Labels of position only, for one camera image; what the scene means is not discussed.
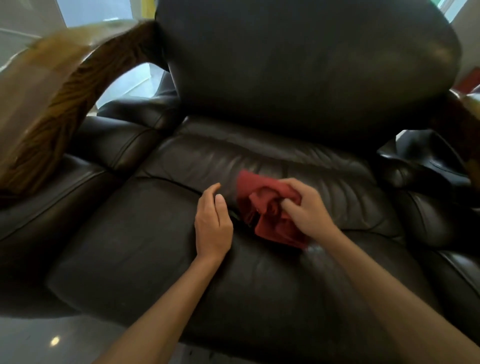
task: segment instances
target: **dark brown leather armchair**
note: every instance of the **dark brown leather armchair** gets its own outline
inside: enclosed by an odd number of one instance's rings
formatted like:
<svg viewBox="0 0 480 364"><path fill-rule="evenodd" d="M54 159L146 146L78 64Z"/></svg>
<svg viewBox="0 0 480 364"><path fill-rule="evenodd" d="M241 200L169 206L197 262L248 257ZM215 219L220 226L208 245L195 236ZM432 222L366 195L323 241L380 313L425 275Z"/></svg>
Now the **dark brown leather armchair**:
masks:
<svg viewBox="0 0 480 364"><path fill-rule="evenodd" d="M249 169L317 188L352 241L480 344L480 217L439 173L377 152L450 105L461 51L430 1L160 0L141 26L149 56L117 71L163 66L157 95L79 127L77 113L54 172L0 210L3 315L131 324L193 260L198 197L221 182L233 246L182 340L260 362L399 361L330 256L235 220Z"/></svg>

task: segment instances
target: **headrest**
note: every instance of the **headrest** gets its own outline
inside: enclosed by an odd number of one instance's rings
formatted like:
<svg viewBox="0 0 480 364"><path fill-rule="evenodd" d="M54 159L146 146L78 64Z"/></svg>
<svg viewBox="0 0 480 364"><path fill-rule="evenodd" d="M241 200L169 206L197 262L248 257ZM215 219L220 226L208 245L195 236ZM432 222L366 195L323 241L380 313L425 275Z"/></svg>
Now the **headrest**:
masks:
<svg viewBox="0 0 480 364"><path fill-rule="evenodd" d="M183 103L349 149L404 129L461 55L430 0L159 0L156 20Z"/></svg>

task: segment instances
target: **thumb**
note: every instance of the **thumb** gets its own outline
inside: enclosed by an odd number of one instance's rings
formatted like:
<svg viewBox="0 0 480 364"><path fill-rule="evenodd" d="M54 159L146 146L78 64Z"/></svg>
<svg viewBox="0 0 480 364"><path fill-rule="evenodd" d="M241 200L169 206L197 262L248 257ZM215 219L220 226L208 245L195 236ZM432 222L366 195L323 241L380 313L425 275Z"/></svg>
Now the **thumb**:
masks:
<svg viewBox="0 0 480 364"><path fill-rule="evenodd" d="M284 209L290 215L291 218L295 218L295 216L297 216L301 211L301 207L289 198L285 198L283 201L281 201L280 205L282 206L282 209Z"/></svg>
<svg viewBox="0 0 480 364"><path fill-rule="evenodd" d="M225 198L218 194L215 196L215 209L218 215L218 222L220 225L231 224L230 216L228 216L228 208Z"/></svg>

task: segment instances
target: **left hand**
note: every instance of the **left hand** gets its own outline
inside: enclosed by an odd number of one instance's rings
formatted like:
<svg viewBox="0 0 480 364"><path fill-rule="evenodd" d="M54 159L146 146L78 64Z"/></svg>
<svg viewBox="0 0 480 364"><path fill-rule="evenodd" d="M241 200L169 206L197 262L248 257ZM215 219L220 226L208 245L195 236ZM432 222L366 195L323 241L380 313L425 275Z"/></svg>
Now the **left hand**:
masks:
<svg viewBox="0 0 480 364"><path fill-rule="evenodd" d="M232 246L233 224L225 198L220 194L214 198L219 188L219 183L210 186L198 200L195 233L197 257L221 262Z"/></svg>

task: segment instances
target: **red rag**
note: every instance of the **red rag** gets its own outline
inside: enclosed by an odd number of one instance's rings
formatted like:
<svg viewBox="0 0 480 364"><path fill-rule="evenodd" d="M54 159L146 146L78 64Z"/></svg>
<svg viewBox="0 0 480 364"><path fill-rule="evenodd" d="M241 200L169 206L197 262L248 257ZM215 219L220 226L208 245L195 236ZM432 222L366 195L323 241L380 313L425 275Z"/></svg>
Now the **red rag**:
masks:
<svg viewBox="0 0 480 364"><path fill-rule="evenodd" d="M240 171L237 177L237 204L240 214L247 224L251 224L256 214L260 214L255 234L277 243L296 248L307 247L307 237L283 211L280 201L289 198L300 205L301 195L286 183L259 176L247 170Z"/></svg>

